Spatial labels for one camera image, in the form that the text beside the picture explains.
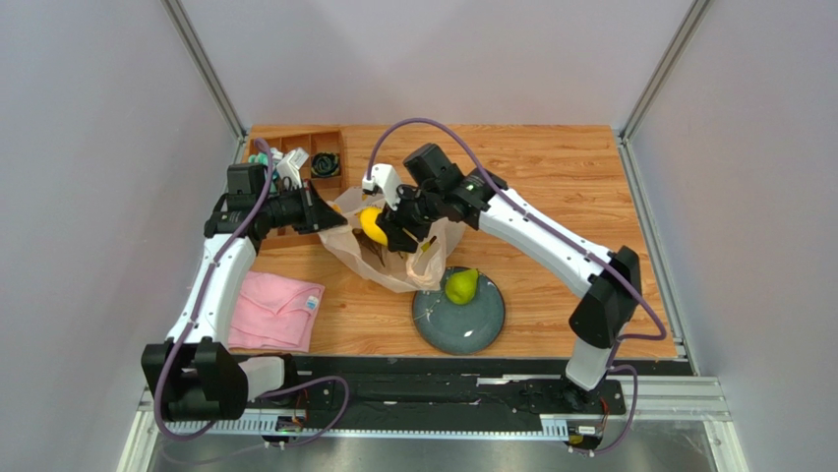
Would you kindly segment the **banana print plastic bag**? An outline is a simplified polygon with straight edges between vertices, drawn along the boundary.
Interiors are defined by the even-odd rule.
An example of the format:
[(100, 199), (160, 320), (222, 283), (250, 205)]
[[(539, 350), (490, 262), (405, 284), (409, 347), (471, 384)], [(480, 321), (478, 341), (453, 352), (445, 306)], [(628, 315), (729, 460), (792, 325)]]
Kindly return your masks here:
[(448, 257), (461, 241), (466, 226), (445, 218), (431, 226), (428, 238), (413, 253), (392, 253), (378, 243), (363, 240), (359, 214), (366, 207), (381, 208), (385, 200), (367, 196), (359, 187), (350, 187), (327, 203), (346, 218), (347, 223), (319, 234), (324, 247), (364, 279), (394, 293), (432, 291), (441, 287)]

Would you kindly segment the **yellow fake mango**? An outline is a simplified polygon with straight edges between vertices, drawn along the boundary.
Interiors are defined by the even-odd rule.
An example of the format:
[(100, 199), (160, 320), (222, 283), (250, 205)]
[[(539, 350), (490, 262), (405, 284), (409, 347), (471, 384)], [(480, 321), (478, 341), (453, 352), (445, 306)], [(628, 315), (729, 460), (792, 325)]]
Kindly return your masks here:
[(380, 207), (368, 206), (362, 209), (358, 215), (360, 227), (362, 232), (371, 241), (386, 247), (388, 245), (388, 236), (385, 231), (378, 225), (378, 217), (383, 210)]

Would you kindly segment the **green fake pear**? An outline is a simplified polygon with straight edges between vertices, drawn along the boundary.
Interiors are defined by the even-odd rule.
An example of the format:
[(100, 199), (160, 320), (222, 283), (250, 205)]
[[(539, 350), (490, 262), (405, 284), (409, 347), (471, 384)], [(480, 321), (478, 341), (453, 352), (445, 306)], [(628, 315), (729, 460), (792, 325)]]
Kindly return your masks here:
[(477, 293), (480, 272), (476, 268), (455, 270), (445, 284), (445, 294), (455, 305), (469, 304)]

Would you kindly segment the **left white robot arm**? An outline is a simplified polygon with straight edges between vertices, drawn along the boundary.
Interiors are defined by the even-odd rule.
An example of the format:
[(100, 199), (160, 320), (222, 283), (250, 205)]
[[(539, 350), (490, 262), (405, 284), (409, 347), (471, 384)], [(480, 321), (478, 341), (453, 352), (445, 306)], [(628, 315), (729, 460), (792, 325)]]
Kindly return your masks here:
[(193, 290), (164, 341), (147, 345), (142, 354), (160, 425), (236, 420), (250, 401), (284, 386), (283, 357), (239, 362), (228, 351), (245, 276), (274, 229), (289, 226), (301, 234), (316, 234), (347, 222), (308, 180), (274, 194), (272, 171), (264, 164), (232, 164), (226, 176), (227, 191), (204, 226)]

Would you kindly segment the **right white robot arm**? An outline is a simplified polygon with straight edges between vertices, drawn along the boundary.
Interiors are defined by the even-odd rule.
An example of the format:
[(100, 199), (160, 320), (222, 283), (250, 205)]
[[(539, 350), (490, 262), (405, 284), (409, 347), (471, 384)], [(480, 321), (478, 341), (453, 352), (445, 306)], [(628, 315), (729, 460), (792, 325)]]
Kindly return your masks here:
[(375, 162), (362, 180), (365, 193), (385, 198), (377, 223), (389, 250), (417, 252), (440, 219), (463, 222), (517, 248), (578, 297), (569, 318), (576, 340), (565, 377), (577, 390), (596, 389), (640, 303), (637, 253), (628, 247), (612, 251), (576, 235), (481, 164), (463, 173), (435, 144), (419, 147), (403, 165), (413, 179), (410, 185), (393, 166)]

